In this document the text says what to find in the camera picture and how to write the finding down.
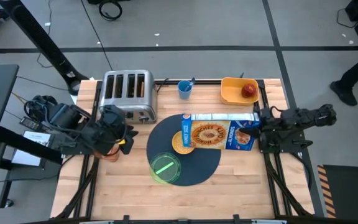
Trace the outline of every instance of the blue cup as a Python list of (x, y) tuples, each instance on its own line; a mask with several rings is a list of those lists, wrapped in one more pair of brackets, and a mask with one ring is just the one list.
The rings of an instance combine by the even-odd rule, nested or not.
[(179, 97), (183, 100), (187, 100), (190, 97), (193, 85), (189, 87), (190, 81), (182, 80), (178, 83)]

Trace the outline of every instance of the honey bunches of oats box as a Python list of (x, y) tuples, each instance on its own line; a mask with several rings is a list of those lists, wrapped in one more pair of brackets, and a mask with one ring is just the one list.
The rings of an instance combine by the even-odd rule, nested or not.
[(257, 113), (183, 114), (182, 140), (185, 147), (250, 151), (255, 138), (240, 128), (260, 126)]

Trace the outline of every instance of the apple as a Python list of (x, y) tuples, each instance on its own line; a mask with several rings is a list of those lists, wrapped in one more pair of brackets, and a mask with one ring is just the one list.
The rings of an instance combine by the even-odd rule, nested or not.
[(256, 86), (253, 84), (246, 84), (241, 89), (241, 96), (244, 98), (252, 97), (256, 95)]

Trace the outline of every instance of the wooden tabletop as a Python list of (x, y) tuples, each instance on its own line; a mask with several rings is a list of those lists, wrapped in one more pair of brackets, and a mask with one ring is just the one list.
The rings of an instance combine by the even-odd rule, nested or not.
[[(287, 102), (279, 79), (265, 79), (270, 106), (286, 109)], [(96, 81), (83, 81), (77, 105), (91, 112)], [(224, 105), (220, 85), (195, 85), (189, 100), (180, 100), (176, 85), (165, 85), (158, 93), (158, 122), (182, 113), (247, 113), (253, 106)], [(92, 220), (232, 219), (273, 218), (269, 185), (263, 155), (258, 145), (247, 151), (223, 150), (215, 173), (205, 182), (179, 187), (153, 180), (149, 172), (146, 144), (155, 124), (137, 124), (139, 134), (129, 155), (117, 162), (100, 161), (93, 202)], [(58, 215), (78, 188), (82, 156), (75, 156), (60, 172), (51, 217)], [(302, 206), (314, 213), (300, 162), (281, 154), (288, 188)], [(284, 214), (279, 188), (278, 201)], [(81, 214), (85, 214), (88, 193), (84, 194)]]

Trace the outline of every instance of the silver toaster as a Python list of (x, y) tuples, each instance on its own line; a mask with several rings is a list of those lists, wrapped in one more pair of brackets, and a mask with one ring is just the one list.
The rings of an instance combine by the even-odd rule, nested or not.
[(127, 123), (157, 121), (157, 91), (153, 75), (146, 70), (111, 71), (104, 74), (99, 109), (116, 105)]

